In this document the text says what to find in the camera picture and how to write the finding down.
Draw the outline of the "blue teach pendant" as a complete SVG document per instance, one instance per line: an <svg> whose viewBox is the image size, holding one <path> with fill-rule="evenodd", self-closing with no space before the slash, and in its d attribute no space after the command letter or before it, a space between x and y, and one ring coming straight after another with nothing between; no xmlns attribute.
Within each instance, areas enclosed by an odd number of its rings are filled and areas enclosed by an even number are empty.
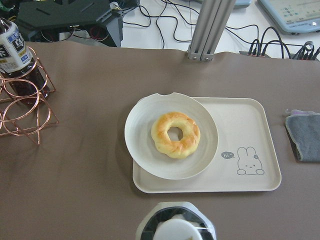
<svg viewBox="0 0 320 240"><path fill-rule="evenodd" d="M318 0L259 0L257 3L285 34L299 35L320 31Z"/></svg>

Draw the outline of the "black 3d printed fixture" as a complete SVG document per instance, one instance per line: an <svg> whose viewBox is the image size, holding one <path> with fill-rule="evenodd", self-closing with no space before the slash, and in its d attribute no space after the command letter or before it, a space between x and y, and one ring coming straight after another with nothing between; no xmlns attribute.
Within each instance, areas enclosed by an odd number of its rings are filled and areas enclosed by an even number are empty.
<svg viewBox="0 0 320 240"><path fill-rule="evenodd" d="M104 45L120 47L123 40L121 10L112 10L108 0L42 0L19 5L14 23L26 41L40 41L41 31L59 34L86 30Z"/></svg>

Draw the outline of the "black usb hub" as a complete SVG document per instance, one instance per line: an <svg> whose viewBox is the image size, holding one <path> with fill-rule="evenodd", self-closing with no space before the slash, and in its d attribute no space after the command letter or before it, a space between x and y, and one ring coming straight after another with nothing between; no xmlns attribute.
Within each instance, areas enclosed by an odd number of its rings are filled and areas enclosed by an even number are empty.
<svg viewBox="0 0 320 240"><path fill-rule="evenodd" d="M316 47L312 41L306 41L302 45L288 44L283 41L275 27L269 26L261 36L249 43L248 50L239 51L241 55L257 58L271 58L271 50L278 50L280 59L298 61L319 61L320 47Z"/></svg>

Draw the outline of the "grey folded cloth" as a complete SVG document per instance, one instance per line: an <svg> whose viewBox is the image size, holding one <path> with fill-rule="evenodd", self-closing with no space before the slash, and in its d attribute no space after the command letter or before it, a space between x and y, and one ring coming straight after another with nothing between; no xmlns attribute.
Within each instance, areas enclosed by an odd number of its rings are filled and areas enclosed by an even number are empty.
<svg viewBox="0 0 320 240"><path fill-rule="evenodd" d="M293 109L285 119L285 127L295 146L298 161L320 161L320 114Z"/></svg>

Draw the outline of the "aluminium frame post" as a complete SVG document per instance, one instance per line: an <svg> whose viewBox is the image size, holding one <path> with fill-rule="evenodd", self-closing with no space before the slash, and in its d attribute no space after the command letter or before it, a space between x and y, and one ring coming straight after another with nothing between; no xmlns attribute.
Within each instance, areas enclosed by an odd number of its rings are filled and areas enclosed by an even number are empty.
<svg viewBox="0 0 320 240"><path fill-rule="evenodd" d="M188 58L196 61L211 61L235 6L235 0L204 0L197 18Z"/></svg>

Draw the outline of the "beige rabbit tray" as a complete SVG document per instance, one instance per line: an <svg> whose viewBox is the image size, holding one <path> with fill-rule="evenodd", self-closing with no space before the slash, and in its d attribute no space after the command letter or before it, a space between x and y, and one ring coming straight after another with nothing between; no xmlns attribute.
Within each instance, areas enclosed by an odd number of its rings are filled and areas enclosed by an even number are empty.
<svg viewBox="0 0 320 240"><path fill-rule="evenodd" d="M273 191L282 176L263 106L250 98L196 97L213 117L218 148L200 174L181 180L154 176L133 163L132 179L142 192Z"/></svg>

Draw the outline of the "white round plate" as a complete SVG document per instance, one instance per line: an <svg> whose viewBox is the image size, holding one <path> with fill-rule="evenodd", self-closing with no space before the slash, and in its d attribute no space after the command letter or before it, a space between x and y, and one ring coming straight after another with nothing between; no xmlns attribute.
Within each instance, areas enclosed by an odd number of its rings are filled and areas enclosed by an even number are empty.
<svg viewBox="0 0 320 240"><path fill-rule="evenodd" d="M170 158L160 153L151 136L153 123L168 112L181 112L195 121L200 142L185 159ZM210 163L218 149L218 130L213 117L197 100L181 94L158 93L142 98L130 111L124 128L127 149L134 161L148 173L168 180L191 178Z"/></svg>

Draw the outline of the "tea bottle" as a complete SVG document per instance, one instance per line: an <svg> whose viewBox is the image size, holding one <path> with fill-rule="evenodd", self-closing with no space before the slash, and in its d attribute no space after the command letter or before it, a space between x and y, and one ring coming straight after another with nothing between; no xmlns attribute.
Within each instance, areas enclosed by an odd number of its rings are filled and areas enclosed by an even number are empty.
<svg viewBox="0 0 320 240"><path fill-rule="evenodd" d="M45 98L50 89L45 85L46 80L33 54L27 47L17 25L5 18L0 19L0 74L5 79L21 79L10 85L19 96L28 96L39 90Z"/></svg>
<svg viewBox="0 0 320 240"><path fill-rule="evenodd" d="M137 240L216 240L213 223L190 202L158 203L137 227Z"/></svg>

